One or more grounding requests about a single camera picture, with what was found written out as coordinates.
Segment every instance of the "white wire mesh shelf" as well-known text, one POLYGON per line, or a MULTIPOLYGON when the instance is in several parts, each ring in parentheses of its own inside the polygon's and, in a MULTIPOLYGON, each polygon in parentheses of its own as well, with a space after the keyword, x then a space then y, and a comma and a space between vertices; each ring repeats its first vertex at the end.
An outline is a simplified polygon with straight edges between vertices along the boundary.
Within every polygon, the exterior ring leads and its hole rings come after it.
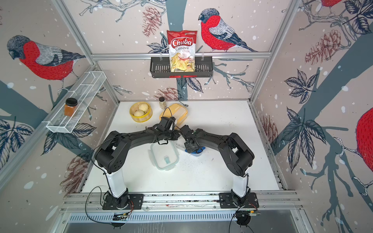
POLYGON ((71 133, 105 80, 106 75, 102 71, 88 72, 82 83, 74 91, 67 93, 71 93, 69 98, 78 101, 72 117, 65 116, 65 105, 62 105, 47 128, 53 133, 71 133))

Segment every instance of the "wall-mounted basket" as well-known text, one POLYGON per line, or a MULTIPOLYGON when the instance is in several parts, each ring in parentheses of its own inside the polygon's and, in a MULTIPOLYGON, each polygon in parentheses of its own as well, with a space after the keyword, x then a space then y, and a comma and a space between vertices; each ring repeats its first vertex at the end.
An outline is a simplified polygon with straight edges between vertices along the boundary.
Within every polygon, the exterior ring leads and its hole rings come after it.
POLYGON ((105 80, 106 75, 102 71, 88 72, 82 83, 66 94, 69 98, 78 101, 72 117, 65 116, 65 105, 62 105, 47 128, 53 133, 71 133, 105 80))
POLYGON ((212 57, 195 57, 194 72, 171 72, 170 58, 152 57, 150 60, 150 73, 153 78, 209 78, 212 77, 212 57))

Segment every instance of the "spice jar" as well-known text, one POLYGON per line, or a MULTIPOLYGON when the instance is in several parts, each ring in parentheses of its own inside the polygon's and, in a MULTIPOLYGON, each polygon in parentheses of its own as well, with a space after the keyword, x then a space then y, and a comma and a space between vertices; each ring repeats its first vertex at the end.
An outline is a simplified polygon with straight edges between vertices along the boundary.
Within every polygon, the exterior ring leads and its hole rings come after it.
POLYGON ((75 98, 67 98, 65 103, 65 116, 72 117, 77 105, 78 101, 75 98))
POLYGON ((167 105, 166 105, 166 100, 164 99, 164 97, 159 97, 159 106, 162 109, 166 109, 167 105))

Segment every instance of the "white table surface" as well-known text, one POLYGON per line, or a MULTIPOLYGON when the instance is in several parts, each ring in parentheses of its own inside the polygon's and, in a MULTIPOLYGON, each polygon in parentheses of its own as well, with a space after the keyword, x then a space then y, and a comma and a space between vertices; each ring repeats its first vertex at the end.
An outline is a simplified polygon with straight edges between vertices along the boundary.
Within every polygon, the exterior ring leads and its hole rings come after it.
MULTIPOLYGON (((158 102, 148 102, 153 116, 144 123, 131 119, 129 108, 135 102, 121 102, 108 132, 131 133, 159 123, 163 110, 158 102)), ((188 117, 185 125, 193 130, 203 129, 218 135, 237 133, 255 155, 249 169, 249 187, 252 191, 279 190, 253 116, 246 101, 188 101, 188 117)), ((198 192, 230 191, 233 174, 226 167, 218 151, 206 148, 195 157, 178 150, 179 162, 169 171, 158 170, 149 159, 150 144, 128 151, 122 167, 129 192, 198 192)), ((105 192, 109 187, 102 171, 93 166, 83 187, 90 192, 100 186, 105 192)))

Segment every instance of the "metal tray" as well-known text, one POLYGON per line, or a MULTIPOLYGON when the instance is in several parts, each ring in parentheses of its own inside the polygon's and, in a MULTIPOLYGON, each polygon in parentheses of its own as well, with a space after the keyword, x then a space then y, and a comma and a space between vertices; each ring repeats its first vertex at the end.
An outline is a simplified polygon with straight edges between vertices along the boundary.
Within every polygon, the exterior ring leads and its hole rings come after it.
POLYGON ((209 78, 212 77, 212 57, 195 57, 194 72, 171 72, 170 58, 152 57, 150 60, 150 73, 153 78, 209 78))

